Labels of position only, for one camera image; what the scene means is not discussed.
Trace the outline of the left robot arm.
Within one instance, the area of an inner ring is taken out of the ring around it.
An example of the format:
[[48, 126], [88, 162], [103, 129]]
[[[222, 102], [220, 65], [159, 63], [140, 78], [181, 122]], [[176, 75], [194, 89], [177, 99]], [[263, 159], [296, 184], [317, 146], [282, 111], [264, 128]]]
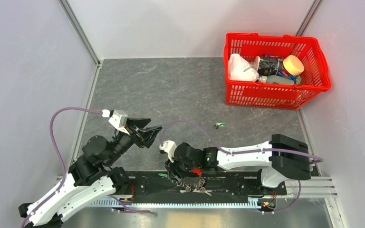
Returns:
[[129, 191], [129, 178], [121, 167], [112, 165], [136, 145], [150, 148], [162, 127], [149, 127], [150, 118], [128, 118], [115, 129], [108, 141], [101, 135], [91, 137], [83, 154], [66, 171], [62, 180], [41, 199], [19, 206], [23, 228], [60, 228], [83, 208], [112, 193]]

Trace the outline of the red black keyring holder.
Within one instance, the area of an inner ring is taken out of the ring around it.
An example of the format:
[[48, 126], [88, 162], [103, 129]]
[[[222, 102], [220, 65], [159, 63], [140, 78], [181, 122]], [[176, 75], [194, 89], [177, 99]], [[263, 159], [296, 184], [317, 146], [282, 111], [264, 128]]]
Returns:
[[212, 196], [205, 188], [206, 179], [201, 175], [197, 177], [178, 177], [177, 174], [168, 172], [168, 180], [176, 186], [182, 187], [185, 192], [196, 192]]

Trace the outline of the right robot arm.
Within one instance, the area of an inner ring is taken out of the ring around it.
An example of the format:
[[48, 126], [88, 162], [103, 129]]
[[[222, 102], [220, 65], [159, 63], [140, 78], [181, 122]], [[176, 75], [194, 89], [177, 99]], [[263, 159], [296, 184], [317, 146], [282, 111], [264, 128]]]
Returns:
[[196, 149], [185, 142], [167, 140], [159, 149], [168, 157], [164, 165], [173, 181], [249, 167], [257, 171], [256, 190], [268, 194], [283, 181], [311, 178], [308, 145], [282, 134], [274, 134], [271, 140], [260, 144], [236, 148]]

